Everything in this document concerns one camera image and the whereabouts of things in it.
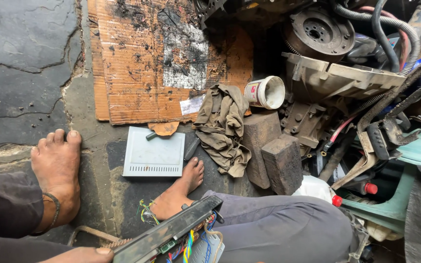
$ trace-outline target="white plastic bucket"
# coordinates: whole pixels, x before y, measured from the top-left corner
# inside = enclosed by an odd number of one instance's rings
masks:
[[[284,82],[276,76],[251,81],[245,87],[245,98],[250,106],[275,110],[284,103]]]

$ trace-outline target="red wire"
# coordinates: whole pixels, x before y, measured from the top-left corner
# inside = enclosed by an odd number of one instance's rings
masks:
[[[348,120],[346,120],[344,123],[341,124],[341,126],[339,126],[339,128],[336,129],[336,131],[334,132],[334,134],[331,136],[331,139],[329,139],[329,141],[334,142],[335,139],[337,138],[337,135],[341,133],[342,129],[347,126],[347,124],[349,124],[355,117],[357,116],[357,114],[355,114],[354,116],[350,117]]]
[[[374,7],[360,7],[357,10],[358,11],[367,11],[367,12],[373,13],[373,11],[375,11],[375,8]],[[395,17],[393,14],[391,14],[387,11],[384,11],[384,10],[381,11],[381,15],[387,16],[387,17],[390,17],[390,18],[393,18],[393,19],[397,19],[397,17]],[[402,38],[402,43],[401,43],[401,49],[402,50],[401,50],[401,62],[400,62],[400,64],[401,64],[400,69],[402,70],[404,68],[404,64],[407,61],[407,55],[408,55],[407,52],[408,52],[408,49],[409,49],[409,37],[402,30],[399,30],[399,34],[401,35],[401,38]]]

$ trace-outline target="stone floor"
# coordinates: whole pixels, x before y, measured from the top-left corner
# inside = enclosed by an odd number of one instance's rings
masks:
[[[0,1],[0,172],[30,168],[32,145],[58,128],[75,129],[83,137],[79,173],[81,208],[70,225],[37,237],[67,243],[73,229],[87,225],[122,238],[132,238],[151,226],[136,215],[139,200],[150,200],[173,183],[170,178],[121,176],[128,128],[95,118],[92,60],[86,0]],[[189,144],[196,136],[190,124],[180,125]],[[202,148],[202,186],[257,196],[246,177],[220,175]],[[97,245],[79,234],[77,245]]]

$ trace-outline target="dirty rag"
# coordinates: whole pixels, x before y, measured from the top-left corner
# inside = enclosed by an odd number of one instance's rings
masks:
[[[221,174],[242,177],[251,158],[251,152],[240,144],[248,107],[238,87],[216,84],[208,89],[197,112],[196,135]]]

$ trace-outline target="paper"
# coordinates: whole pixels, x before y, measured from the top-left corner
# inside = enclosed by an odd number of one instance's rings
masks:
[[[204,94],[196,98],[180,101],[180,108],[182,110],[182,115],[198,112],[199,108],[201,108],[201,104],[205,96],[206,95]]]

